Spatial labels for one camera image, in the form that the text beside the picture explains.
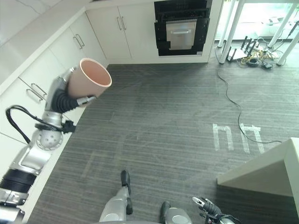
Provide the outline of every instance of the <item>white kitchen cabinet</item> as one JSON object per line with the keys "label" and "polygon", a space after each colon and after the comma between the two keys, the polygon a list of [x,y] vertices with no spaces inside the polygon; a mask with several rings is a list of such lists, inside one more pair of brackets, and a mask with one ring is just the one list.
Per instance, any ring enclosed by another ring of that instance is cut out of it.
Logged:
{"label": "white kitchen cabinet", "polygon": [[21,149],[26,146],[26,144],[9,138],[1,133],[0,142],[0,179],[2,179],[3,175],[7,172],[14,158],[21,151]]}
{"label": "white kitchen cabinet", "polygon": [[77,39],[74,38],[69,28],[50,45],[50,50],[62,64],[64,70],[78,66],[79,61],[85,57],[84,52],[78,48]]}
{"label": "white kitchen cabinet", "polygon": [[47,98],[52,81],[64,72],[62,64],[49,49],[46,49],[19,78],[40,96]]}
{"label": "white kitchen cabinet", "polygon": [[89,10],[87,16],[107,59],[131,58],[118,7]]}
{"label": "white kitchen cabinet", "polygon": [[107,59],[100,47],[93,28],[87,18],[86,13],[82,14],[71,26],[74,37],[79,42],[79,49],[84,52],[85,57],[92,58],[101,63],[104,67],[108,66]]}
{"label": "white kitchen cabinet", "polygon": [[154,2],[118,6],[132,58],[158,57]]}
{"label": "white kitchen cabinet", "polygon": [[[12,105],[21,105],[31,114],[40,118],[44,111],[45,100],[20,79],[16,79],[0,96],[0,133],[26,143],[6,118],[5,110]],[[11,115],[19,128],[31,139],[36,130],[34,125],[37,121],[18,110],[11,110]]]}

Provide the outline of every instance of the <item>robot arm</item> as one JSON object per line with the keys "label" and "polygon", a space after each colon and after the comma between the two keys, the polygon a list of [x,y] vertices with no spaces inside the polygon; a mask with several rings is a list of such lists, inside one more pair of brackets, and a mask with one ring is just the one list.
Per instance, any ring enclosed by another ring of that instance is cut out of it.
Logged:
{"label": "robot arm", "polygon": [[26,202],[30,187],[50,159],[52,151],[62,144],[63,133],[75,131],[72,121],[62,123],[62,114],[96,99],[95,96],[78,99],[68,96],[67,84],[74,70],[69,69],[53,81],[42,119],[38,119],[40,122],[35,126],[37,130],[0,182],[0,224],[21,223],[25,212],[17,206]]}

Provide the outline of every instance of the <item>black cable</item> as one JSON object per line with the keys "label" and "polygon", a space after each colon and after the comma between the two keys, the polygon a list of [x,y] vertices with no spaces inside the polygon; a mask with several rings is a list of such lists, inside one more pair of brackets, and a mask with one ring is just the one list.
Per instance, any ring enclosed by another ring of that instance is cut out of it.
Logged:
{"label": "black cable", "polygon": [[216,52],[216,48],[215,48],[215,55],[216,55],[216,58],[217,58],[217,60],[218,60],[218,63],[220,63],[220,60],[219,60],[218,55],[217,55],[217,52]]}
{"label": "black cable", "polygon": [[7,117],[8,121],[9,121],[9,123],[23,136],[23,138],[25,139],[25,141],[28,144],[30,143],[30,138],[28,138],[28,136],[19,128],[19,126],[15,123],[15,121],[11,117],[11,112],[10,111],[12,109],[22,111],[23,113],[25,113],[28,116],[30,116],[32,119],[37,120],[38,122],[51,127],[51,130],[53,130],[53,131],[60,131],[60,132],[63,131],[62,128],[56,127],[55,125],[52,125],[52,124],[49,124],[49,123],[43,121],[42,119],[39,119],[37,116],[32,115],[25,107],[22,107],[20,105],[13,105],[13,106],[11,106],[11,107],[9,107],[9,108],[6,109],[6,117]]}
{"label": "black cable", "polygon": [[242,130],[241,125],[240,125],[240,117],[241,117],[241,115],[242,115],[243,108],[242,108],[238,103],[236,103],[235,101],[233,101],[233,100],[228,96],[229,83],[219,75],[218,71],[217,71],[217,76],[218,76],[218,78],[221,79],[221,80],[226,84],[226,86],[227,86],[227,88],[226,88],[226,97],[228,98],[228,100],[240,108],[240,113],[239,113],[239,116],[238,116],[238,126],[239,126],[239,129],[240,129],[240,131],[242,132],[242,134],[243,134],[247,139],[249,139],[250,141],[253,141],[253,142],[256,142],[256,143],[262,143],[262,144],[270,144],[270,143],[273,143],[273,142],[279,142],[279,143],[282,143],[282,141],[279,141],[279,140],[274,140],[274,141],[256,141],[256,140],[253,140],[253,139],[251,139],[250,137],[247,136],[247,134]]}
{"label": "black cable", "polygon": [[285,43],[285,40],[283,40],[283,41],[281,42],[281,44],[280,44],[275,50],[273,50],[272,52],[277,51],[277,49],[280,48],[280,47]]}

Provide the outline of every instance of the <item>cup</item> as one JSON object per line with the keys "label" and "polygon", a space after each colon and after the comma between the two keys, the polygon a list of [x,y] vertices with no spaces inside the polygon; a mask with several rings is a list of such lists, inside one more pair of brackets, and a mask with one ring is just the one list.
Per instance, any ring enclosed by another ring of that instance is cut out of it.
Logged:
{"label": "cup", "polygon": [[111,84],[110,74],[103,65],[83,58],[69,79],[68,94],[72,98],[99,97]]}

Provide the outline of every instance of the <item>cabinet handle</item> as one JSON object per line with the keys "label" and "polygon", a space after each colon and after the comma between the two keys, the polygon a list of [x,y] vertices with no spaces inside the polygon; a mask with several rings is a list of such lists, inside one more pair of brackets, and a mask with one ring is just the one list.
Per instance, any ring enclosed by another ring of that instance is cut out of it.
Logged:
{"label": "cabinet handle", "polygon": [[120,30],[122,30],[121,25],[120,25],[120,22],[119,22],[119,19],[120,19],[120,18],[117,17],[116,19],[117,19],[118,27],[120,28]]}
{"label": "cabinet handle", "polygon": [[82,47],[82,45],[80,44],[80,42],[79,42],[79,40],[77,39],[77,37],[74,36],[73,39],[76,39],[76,40],[77,40],[77,42],[78,42],[78,44],[79,44],[79,46],[80,46],[79,49],[82,49],[83,47]]}
{"label": "cabinet handle", "polygon": [[26,92],[32,92],[34,95],[36,95],[38,97],[38,101],[41,102],[43,100],[43,98],[38,95],[36,92],[32,91],[32,89],[26,89]]}
{"label": "cabinet handle", "polygon": [[84,44],[84,42],[83,42],[82,38],[80,37],[80,35],[79,35],[79,34],[76,34],[76,36],[77,36],[77,37],[79,37],[80,41],[82,42],[82,45],[81,45],[81,46],[82,46],[82,47],[84,47],[84,46],[85,46],[85,44]]}
{"label": "cabinet handle", "polygon": [[33,86],[36,86],[40,91],[42,91],[43,92],[43,96],[47,95],[47,93],[41,87],[39,87],[36,83],[31,83],[31,88],[32,89],[34,89]]}
{"label": "cabinet handle", "polygon": [[125,21],[123,19],[123,16],[121,17],[121,22],[122,22],[122,25],[123,25],[123,29],[127,30],[127,26],[125,25]]}

